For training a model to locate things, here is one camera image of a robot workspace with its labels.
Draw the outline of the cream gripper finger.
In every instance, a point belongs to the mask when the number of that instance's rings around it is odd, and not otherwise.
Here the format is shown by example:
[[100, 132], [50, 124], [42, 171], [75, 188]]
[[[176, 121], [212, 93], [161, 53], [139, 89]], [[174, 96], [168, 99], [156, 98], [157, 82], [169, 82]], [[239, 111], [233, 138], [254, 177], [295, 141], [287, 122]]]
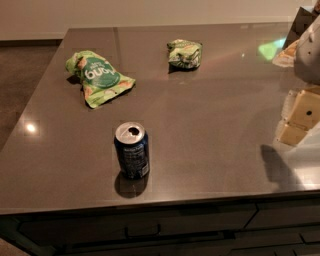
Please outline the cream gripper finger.
[[290, 90], [281, 116], [291, 126], [312, 129], [320, 121], [320, 87]]
[[275, 132], [275, 138], [277, 141], [290, 146], [295, 146], [299, 144], [306, 135], [307, 132], [305, 130], [296, 126], [291, 126], [288, 122], [285, 122], [284, 120], [281, 120], [278, 123]]

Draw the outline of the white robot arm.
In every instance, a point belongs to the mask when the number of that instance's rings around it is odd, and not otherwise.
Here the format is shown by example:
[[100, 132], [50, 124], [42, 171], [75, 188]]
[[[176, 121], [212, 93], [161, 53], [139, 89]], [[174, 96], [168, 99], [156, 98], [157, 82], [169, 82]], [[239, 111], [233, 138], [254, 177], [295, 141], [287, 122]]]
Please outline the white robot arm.
[[280, 52], [273, 63], [293, 67], [297, 78], [307, 87], [288, 92], [282, 108], [276, 139], [296, 146], [311, 135], [320, 122], [320, 17], [317, 17], [301, 37]]

